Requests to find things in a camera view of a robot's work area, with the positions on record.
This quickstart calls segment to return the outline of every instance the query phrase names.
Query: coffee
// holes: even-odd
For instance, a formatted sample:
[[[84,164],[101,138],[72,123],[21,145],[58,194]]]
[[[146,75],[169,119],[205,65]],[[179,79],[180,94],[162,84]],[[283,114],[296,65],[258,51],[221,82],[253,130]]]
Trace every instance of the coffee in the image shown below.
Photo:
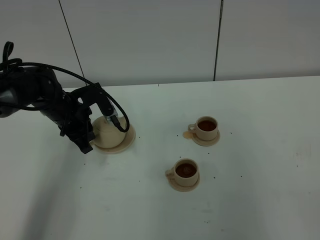
[[[190,178],[196,174],[197,169],[190,163],[183,163],[175,169],[175,172],[182,178]]]
[[[209,120],[204,120],[198,123],[198,127],[206,132],[210,132],[216,129],[217,125]]]

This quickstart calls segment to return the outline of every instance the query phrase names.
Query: table surface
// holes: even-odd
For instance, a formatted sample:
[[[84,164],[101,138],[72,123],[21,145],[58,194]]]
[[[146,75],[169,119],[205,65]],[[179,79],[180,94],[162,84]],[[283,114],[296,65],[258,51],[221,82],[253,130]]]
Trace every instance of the table surface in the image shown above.
[[[320,238],[320,77],[105,89],[136,130],[119,154],[82,154],[39,112],[0,120],[0,239]],[[214,146],[182,137],[201,116]],[[180,158],[199,165],[191,192],[165,178]]]

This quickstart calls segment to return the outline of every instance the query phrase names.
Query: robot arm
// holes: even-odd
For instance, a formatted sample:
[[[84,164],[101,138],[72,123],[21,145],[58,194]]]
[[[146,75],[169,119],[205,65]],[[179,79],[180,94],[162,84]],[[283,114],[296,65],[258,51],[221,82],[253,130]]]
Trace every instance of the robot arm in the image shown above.
[[[33,64],[22,63],[20,59],[10,62],[6,53],[10,54],[12,49],[13,43],[7,42],[3,51],[3,62],[0,64],[0,71],[3,71],[0,72],[0,118],[8,117],[20,109],[41,111],[58,125],[60,135],[67,135],[84,154],[93,149],[89,142],[95,138],[89,118],[92,114],[90,109],[92,104],[97,103],[106,120],[113,122],[121,132],[128,131],[128,127],[123,129],[120,126],[118,113],[110,102],[110,99],[112,101],[114,99],[101,88],[99,83],[88,81],[90,84],[88,86],[73,92],[65,92],[57,81],[54,71],[42,67],[49,65],[33,63],[40,66],[21,67]],[[125,113],[123,115],[129,126],[127,115]]]

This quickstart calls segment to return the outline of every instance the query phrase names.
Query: white wall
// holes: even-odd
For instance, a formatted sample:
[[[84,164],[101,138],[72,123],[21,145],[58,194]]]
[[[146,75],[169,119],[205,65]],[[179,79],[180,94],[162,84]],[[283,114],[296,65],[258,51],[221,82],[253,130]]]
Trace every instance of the white wall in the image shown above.
[[[320,2],[226,0],[216,80],[320,75]]]
[[[58,0],[10,0],[0,5],[0,52],[14,43],[9,58],[55,65],[81,75]],[[64,87],[83,86],[76,78],[56,72]]]
[[[84,76],[102,85],[212,81],[220,0],[61,0]]]

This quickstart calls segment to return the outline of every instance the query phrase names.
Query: coffee cup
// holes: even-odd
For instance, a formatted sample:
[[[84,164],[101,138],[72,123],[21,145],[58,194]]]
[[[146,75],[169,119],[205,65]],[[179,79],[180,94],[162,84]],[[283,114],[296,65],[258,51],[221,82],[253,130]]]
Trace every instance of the coffee cup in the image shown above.
[[[218,136],[218,122],[211,116],[202,116],[188,126],[188,132],[196,134],[200,140],[211,141]]]
[[[126,119],[124,117],[118,118],[119,123],[123,129],[126,128]],[[98,117],[92,124],[95,139],[93,144],[103,149],[110,149],[118,146],[126,137],[125,132],[118,130],[112,123],[108,123],[104,116]]]
[[[169,182],[177,190],[180,187],[192,187],[195,186],[199,180],[199,168],[195,161],[189,158],[184,158],[177,161],[174,166],[165,172],[165,176],[169,179]]]

